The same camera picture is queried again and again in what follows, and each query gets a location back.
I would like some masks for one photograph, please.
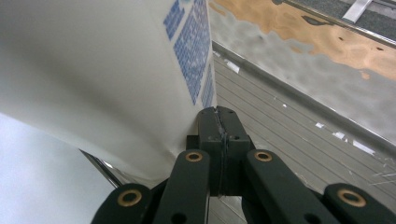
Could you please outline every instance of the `printed label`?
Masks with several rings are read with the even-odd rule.
[[[163,21],[169,40],[171,40],[175,34],[177,27],[180,25],[181,19],[183,19],[183,16],[184,8],[180,9],[180,5],[176,0],[176,2],[172,5],[171,11]]]
[[[184,14],[184,9],[181,11],[183,13],[177,11],[175,12],[175,15],[171,15],[171,9],[171,12],[166,18],[176,18],[173,19],[175,21],[181,20],[179,19],[179,15]],[[174,29],[176,31],[177,27],[168,28],[166,26],[167,31],[173,31]],[[172,38],[175,31],[168,33],[169,39]],[[201,89],[201,80],[205,71],[209,47],[210,33],[206,10],[206,0],[194,0],[194,4],[186,20],[186,23],[184,24],[184,27],[181,30],[181,33],[174,45],[177,61],[180,65],[183,77],[186,80],[186,84],[194,105]]]
[[[207,69],[207,77],[204,85],[204,91],[202,92],[201,95],[201,101],[204,108],[208,108],[212,106],[213,93],[214,93],[214,88],[213,88],[213,79],[212,79],[212,68],[209,65],[209,68]]]

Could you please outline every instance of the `screw hole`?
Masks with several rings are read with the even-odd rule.
[[[350,193],[344,193],[344,197],[345,197],[346,199],[348,199],[348,200],[354,202],[354,203],[357,203],[357,202],[359,201],[359,198],[358,198],[358,197],[356,197],[355,195],[350,194]]]
[[[268,159],[269,156],[267,154],[259,154],[260,159]]]
[[[130,207],[139,203],[142,199],[142,193],[137,189],[128,189],[120,194],[117,202],[120,206]]]
[[[364,207],[367,204],[361,195],[349,189],[339,189],[337,195],[344,203],[355,207]]]
[[[202,159],[202,154],[198,152],[191,152],[186,155],[187,161],[200,161]]]
[[[191,155],[189,156],[189,158],[190,158],[191,160],[196,160],[196,159],[199,158],[199,156],[198,156],[197,154],[191,154]]]
[[[172,215],[172,223],[174,224],[183,224],[186,223],[187,218],[184,214],[181,213],[176,213],[174,215]]]
[[[254,157],[259,161],[271,161],[272,156],[268,152],[256,152]]]
[[[320,219],[313,214],[305,214],[304,218],[309,224],[320,224],[321,223]]]

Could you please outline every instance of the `white surface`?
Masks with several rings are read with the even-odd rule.
[[[183,2],[185,21],[193,2]],[[164,180],[203,109],[200,96],[196,105],[191,101],[173,49],[176,38],[169,41],[163,25],[174,3],[2,2],[0,112],[139,183]],[[206,70],[211,59],[209,47]]]
[[[90,223],[112,190],[77,148],[0,114],[0,223]]]
[[[343,17],[344,21],[355,23],[373,0],[356,0]]]

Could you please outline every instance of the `black bracket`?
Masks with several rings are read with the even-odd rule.
[[[92,223],[207,223],[209,197],[241,196],[247,223],[396,223],[363,190],[330,185],[308,189],[273,152],[255,149],[236,113],[210,107],[198,115],[167,181],[149,190],[115,189]]]

